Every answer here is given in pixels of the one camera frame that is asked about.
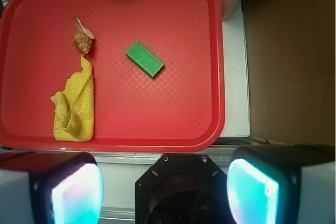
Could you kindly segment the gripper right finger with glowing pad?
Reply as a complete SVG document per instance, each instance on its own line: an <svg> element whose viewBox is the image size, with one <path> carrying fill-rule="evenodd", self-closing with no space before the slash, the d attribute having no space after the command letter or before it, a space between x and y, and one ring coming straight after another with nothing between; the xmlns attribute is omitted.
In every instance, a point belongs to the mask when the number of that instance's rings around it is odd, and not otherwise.
<svg viewBox="0 0 336 224"><path fill-rule="evenodd" d="M236 223L335 223L335 148L238 147L227 196Z"/></svg>

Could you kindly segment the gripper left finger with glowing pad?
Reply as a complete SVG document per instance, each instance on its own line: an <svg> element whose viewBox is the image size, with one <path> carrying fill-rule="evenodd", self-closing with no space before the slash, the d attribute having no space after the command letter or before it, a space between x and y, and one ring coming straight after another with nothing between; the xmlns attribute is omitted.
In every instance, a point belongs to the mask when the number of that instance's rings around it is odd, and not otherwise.
<svg viewBox="0 0 336 224"><path fill-rule="evenodd" d="M1 223L98 223L102 203L89 153L1 154Z"/></svg>

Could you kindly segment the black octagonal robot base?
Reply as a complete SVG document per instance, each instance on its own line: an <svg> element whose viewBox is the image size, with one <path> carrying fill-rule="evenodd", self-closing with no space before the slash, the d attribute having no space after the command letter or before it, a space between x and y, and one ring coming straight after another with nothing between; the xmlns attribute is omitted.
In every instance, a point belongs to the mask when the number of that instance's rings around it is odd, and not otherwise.
<svg viewBox="0 0 336 224"><path fill-rule="evenodd" d="M226 185L205 154L163 154L135 182L135 223L235 223Z"/></svg>

